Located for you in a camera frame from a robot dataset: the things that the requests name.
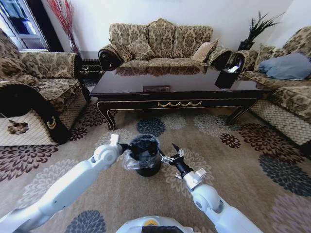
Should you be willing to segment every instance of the floor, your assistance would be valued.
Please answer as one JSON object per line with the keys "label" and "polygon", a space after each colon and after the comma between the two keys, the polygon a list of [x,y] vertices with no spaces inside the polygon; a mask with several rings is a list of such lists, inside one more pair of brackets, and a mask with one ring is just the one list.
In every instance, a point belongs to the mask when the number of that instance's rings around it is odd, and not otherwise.
{"label": "floor", "polygon": [[[228,127],[225,119],[232,111],[119,111],[118,129],[109,132],[93,100],[67,143],[0,148],[0,216],[37,201],[63,174],[108,143],[112,133],[124,143],[139,133],[151,133],[168,156],[174,154],[171,143],[182,148],[190,167],[207,171],[205,183],[265,233],[310,233],[310,158],[250,113]],[[114,233],[126,221],[148,215],[175,218],[197,232],[216,232],[175,177],[175,167],[163,164],[155,176],[146,178],[124,169],[122,159],[33,232]]]}

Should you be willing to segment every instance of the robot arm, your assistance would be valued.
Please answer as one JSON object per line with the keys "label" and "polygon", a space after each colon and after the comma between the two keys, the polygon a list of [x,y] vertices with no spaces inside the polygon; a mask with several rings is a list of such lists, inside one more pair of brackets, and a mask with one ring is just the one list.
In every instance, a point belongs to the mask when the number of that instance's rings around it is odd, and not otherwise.
{"label": "robot arm", "polygon": [[173,144],[178,154],[172,157],[162,157],[164,163],[176,166],[180,175],[177,178],[183,179],[188,190],[193,196],[196,207],[203,211],[213,222],[219,233],[262,233],[241,211],[230,206],[222,199],[215,188],[202,184],[202,177],[206,174],[203,169],[193,172],[184,162],[183,151]]}
{"label": "robot arm", "polygon": [[88,160],[84,160],[57,180],[42,198],[23,209],[15,209],[0,219],[0,233],[29,232],[55,213],[71,205],[94,181],[102,170],[115,163],[123,148],[119,136],[111,135],[110,145],[101,145]]}

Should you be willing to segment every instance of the tissue box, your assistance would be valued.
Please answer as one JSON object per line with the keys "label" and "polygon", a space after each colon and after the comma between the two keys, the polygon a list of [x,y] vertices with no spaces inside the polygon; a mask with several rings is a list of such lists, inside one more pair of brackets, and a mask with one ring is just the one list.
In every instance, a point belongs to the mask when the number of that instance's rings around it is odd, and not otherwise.
{"label": "tissue box", "polygon": [[230,73],[227,69],[222,69],[218,75],[215,85],[221,89],[231,88],[233,83],[237,80],[238,75],[239,73],[236,71]]}

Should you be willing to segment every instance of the loveseat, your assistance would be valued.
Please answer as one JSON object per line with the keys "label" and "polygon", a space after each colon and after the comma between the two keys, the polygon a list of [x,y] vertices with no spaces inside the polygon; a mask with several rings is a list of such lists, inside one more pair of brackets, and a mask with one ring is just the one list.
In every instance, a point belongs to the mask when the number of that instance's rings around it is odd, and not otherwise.
{"label": "loveseat", "polygon": [[243,78],[276,90],[266,99],[259,100],[251,111],[310,152],[311,75],[301,81],[278,80],[258,70],[259,63],[264,60],[296,52],[311,59],[311,26],[297,31],[282,48],[261,45],[259,51],[238,51],[233,54],[231,63],[240,64]]}
{"label": "loveseat", "polygon": [[140,36],[145,36],[154,57],[150,60],[131,60],[124,62],[120,52],[111,44],[99,51],[103,70],[116,67],[225,67],[231,51],[217,46],[204,62],[190,59],[197,49],[211,40],[213,29],[210,26],[176,26],[162,18],[149,25],[114,23],[110,25],[110,41],[123,47],[128,46]]}
{"label": "loveseat", "polygon": [[19,52],[0,31],[0,146],[65,143],[88,90],[76,53]]}

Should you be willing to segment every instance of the white robotic arm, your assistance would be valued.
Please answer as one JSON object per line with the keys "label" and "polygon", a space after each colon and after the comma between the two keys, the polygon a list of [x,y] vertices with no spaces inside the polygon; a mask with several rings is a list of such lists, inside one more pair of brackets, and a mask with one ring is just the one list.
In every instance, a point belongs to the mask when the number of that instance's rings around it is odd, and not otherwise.
{"label": "white robotic arm", "polygon": [[[91,158],[78,163],[56,181],[39,201],[29,207],[15,209],[2,217],[0,219],[0,233],[28,233],[47,222],[58,211],[71,205],[94,183],[99,172],[108,169],[123,153],[125,148],[117,143],[118,140],[118,135],[111,135],[110,145],[101,145],[96,148]],[[174,147],[178,154],[172,157],[163,156],[162,161],[176,166],[181,172],[180,176],[176,176],[186,182],[195,205],[215,224],[219,233],[262,233],[238,209],[227,204],[212,186],[202,184],[202,177],[206,172],[200,169],[194,173],[184,163],[183,151],[175,145]],[[162,226],[177,226],[179,230],[185,233],[193,232],[191,228],[182,227],[174,219],[158,216],[129,221],[117,232],[141,232],[142,227],[146,223],[149,225],[148,222],[150,221]]]}
{"label": "white robotic arm", "polygon": [[33,205],[15,209],[0,219],[0,233],[27,233],[47,222],[55,213],[71,205],[97,179],[102,170],[115,163],[123,149],[119,136],[111,135],[110,145],[101,145],[84,160],[57,180]]}
{"label": "white robotic arm", "polygon": [[225,202],[215,188],[202,184],[206,171],[200,169],[194,173],[184,163],[183,151],[178,146],[173,146],[178,154],[172,157],[163,156],[162,161],[176,166],[180,171],[181,175],[176,174],[176,177],[184,180],[193,196],[194,204],[213,222],[218,233],[262,233],[241,211]]}

